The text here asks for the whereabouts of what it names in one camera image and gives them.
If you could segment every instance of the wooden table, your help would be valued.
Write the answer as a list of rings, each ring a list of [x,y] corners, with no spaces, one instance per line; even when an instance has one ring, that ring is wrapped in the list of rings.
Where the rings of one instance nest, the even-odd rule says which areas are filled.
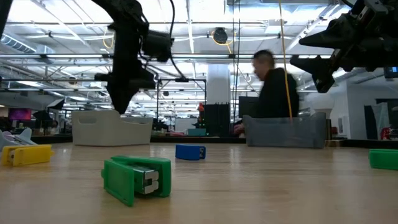
[[[0,223],[398,223],[398,172],[370,169],[368,150],[206,146],[189,162],[174,144],[55,144],[50,163],[0,167]],[[171,196],[126,207],[107,194],[100,170],[120,154],[170,158]]]

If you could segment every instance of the ceiling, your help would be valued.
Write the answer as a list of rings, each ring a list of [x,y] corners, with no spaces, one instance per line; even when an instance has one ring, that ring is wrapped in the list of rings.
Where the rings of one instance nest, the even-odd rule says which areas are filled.
[[[150,29],[169,32],[172,10],[169,0],[140,0],[144,14],[150,22]],[[335,4],[330,0],[289,0],[282,4],[282,14],[285,21],[284,40],[286,54],[300,55],[330,55],[332,50],[301,46],[299,38],[325,30],[328,21],[347,12],[345,5]],[[188,77],[206,79],[209,63],[227,63],[233,71],[233,61],[228,54],[235,52],[245,55],[239,63],[238,94],[256,96],[261,88],[261,82],[252,73],[251,55],[261,49],[270,49],[278,56],[277,66],[283,67],[282,39],[279,5],[276,0],[241,0],[240,11],[237,3],[234,7],[230,0],[174,0],[175,38],[172,52],[175,54],[177,67]],[[112,22],[108,14],[91,0],[14,0],[9,13],[8,22],[0,45],[0,72],[5,78],[42,79],[47,82],[14,82],[10,88],[56,89],[53,94],[62,96],[77,96],[68,101],[86,103],[87,101],[110,108],[109,97],[105,83],[93,82],[95,73],[107,73],[112,66],[108,58],[82,58],[84,54],[113,53],[113,33],[107,30]],[[229,46],[216,44],[211,33],[216,27],[224,27],[229,40],[234,42]],[[52,64],[43,60],[29,58],[21,48],[15,49],[7,41],[15,40],[22,44],[25,52],[30,48],[34,53],[68,54],[69,58],[51,58]],[[19,54],[7,58],[4,54]],[[224,58],[208,58],[206,54],[224,55]],[[160,78],[174,78],[177,72],[171,63],[152,63],[159,72]],[[287,64],[287,70],[298,81],[299,90],[305,89],[311,82],[310,74]],[[86,82],[68,83],[69,78]],[[169,91],[169,96],[160,93],[161,115],[197,114],[195,111],[199,101],[204,99],[201,83],[169,82],[163,90]],[[131,113],[154,114],[156,107],[156,91],[138,93],[131,101]]]

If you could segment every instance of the hair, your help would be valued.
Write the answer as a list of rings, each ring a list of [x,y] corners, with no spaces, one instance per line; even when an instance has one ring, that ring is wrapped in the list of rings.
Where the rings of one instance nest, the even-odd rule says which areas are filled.
[[[274,54],[270,50],[259,50],[253,55],[253,59],[258,59],[269,63],[270,66],[275,67]]]

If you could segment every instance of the white column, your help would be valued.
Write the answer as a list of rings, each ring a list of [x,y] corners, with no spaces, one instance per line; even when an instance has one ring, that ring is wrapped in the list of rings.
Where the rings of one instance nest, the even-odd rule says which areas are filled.
[[[231,103],[231,74],[228,64],[209,64],[206,80],[207,104]]]

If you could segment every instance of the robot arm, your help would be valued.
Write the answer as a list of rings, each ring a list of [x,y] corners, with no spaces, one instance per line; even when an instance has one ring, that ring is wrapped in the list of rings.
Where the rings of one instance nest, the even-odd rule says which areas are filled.
[[[138,59],[142,52],[158,62],[171,56],[170,34],[149,30],[149,23],[135,0],[93,0],[113,19],[108,27],[115,31],[113,69],[109,74],[96,74],[95,79],[108,82],[106,89],[116,111],[123,114],[139,89],[154,89],[154,74]]]
[[[330,21],[326,30],[302,38],[299,43],[334,49],[330,58],[300,58],[290,63],[312,74],[320,93],[334,84],[333,72],[339,67],[350,72],[364,67],[372,72],[378,67],[398,65],[398,1],[357,0],[349,13]]]

